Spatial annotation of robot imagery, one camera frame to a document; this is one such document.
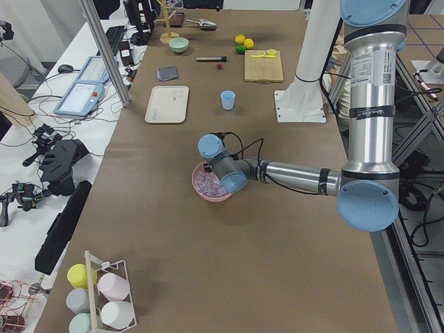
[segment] white wall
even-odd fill
[[[224,9],[297,10],[300,0],[224,0]]]
[[[0,0],[0,19],[15,32],[5,43],[38,69],[57,61],[85,21],[77,0]],[[7,56],[13,53],[0,47],[0,58]]]
[[[40,0],[65,46],[85,23],[78,0]]]

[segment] white cup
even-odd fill
[[[124,300],[130,292],[127,280],[114,273],[106,273],[97,282],[97,288],[107,300]]]
[[[221,92],[222,108],[224,110],[231,110],[234,107],[234,100],[236,99],[235,92],[226,90]]]
[[[106,303],[101,312],[102,323],[122,330],[128,327],[134,318],[134,307],[131,303],[122,300]]]

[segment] lemon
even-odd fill
[[[237,45],[242,45],[245,42],[245,39],[246,39],[245,35],[239,34],[234,38],[234,42]]]
[[[244,46],[247,50],[251,50],[254,47],[255,43],[253,42],[253,40],[251,38],[247,38],[244,41]]]
[[[236,52],[237,52],[237,54],[244,54],[244,53],[245,53],[245,50],[246,50],[246,48],[245,48],[244,45],[238,45],[238,46],[236,46]]]

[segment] white rack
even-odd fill
[[[98,269],[95,269],[95,271],[99,272],[105,272],[105,273],[113,273],[112,271],[121,271],[123,268],[123,271],[125,272],[125,279],[129,282],[128,279],[128,270],[126,269],[126,262],[125,260],[119,260],[118,262],[104,262],[103,260],[99,259],[98,257],[95,257],[92,255],[88,250],[85,251],[85,264],[86,264],[86,274],[87,274],[87,281],[88,281],[88,295],[89,295],[89,312],[91,314],[91,332],[92,333],[116,333],[116,332],[124,332],[126,330],[129,330],[130,328],[137,325],[136,316],[134,315],[133,321],[122,330],[103,330],[101,328],[97,327],[97,313],[96,309],[99,309],[96,307],[96,300],[94,297],[94,283],[92,280],[92,274],[91,270],[92,263],[95,263],[96,265],[100,266]],[[128,293],[128,297],[130,299],[130,303],[134,307],[133,303],[133,297],[131,296],[131,287],[130,292]]]

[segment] pink bowl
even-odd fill
[[[205,200],[217,203],[224,201],[231,197],[225,187],[221,185],[219,179],[212,172],[208,173],[204,170],[203,165],[206,162],[201,162],[193,171],[191,183],[199,196]]]

